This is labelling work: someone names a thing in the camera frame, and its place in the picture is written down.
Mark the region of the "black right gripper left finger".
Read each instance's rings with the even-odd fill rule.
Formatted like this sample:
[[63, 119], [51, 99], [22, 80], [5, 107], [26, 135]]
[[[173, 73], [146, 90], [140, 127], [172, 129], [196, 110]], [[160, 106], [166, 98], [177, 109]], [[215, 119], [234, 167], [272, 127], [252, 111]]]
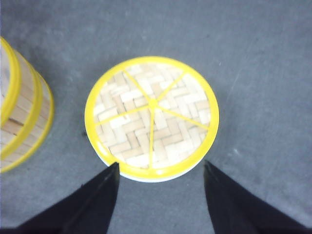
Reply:
[[2, 234], [105, 234], [119, 188], [119, 164], [113, 163], [68, 197]]

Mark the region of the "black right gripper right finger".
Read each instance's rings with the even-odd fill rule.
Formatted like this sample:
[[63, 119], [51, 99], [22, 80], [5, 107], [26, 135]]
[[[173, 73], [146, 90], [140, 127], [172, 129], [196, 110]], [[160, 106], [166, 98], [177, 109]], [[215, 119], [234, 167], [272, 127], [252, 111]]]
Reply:
[[310, 234], [308, 228], [256, 197], [211, 162], [204, 163], [208, 211], [216, 234]]

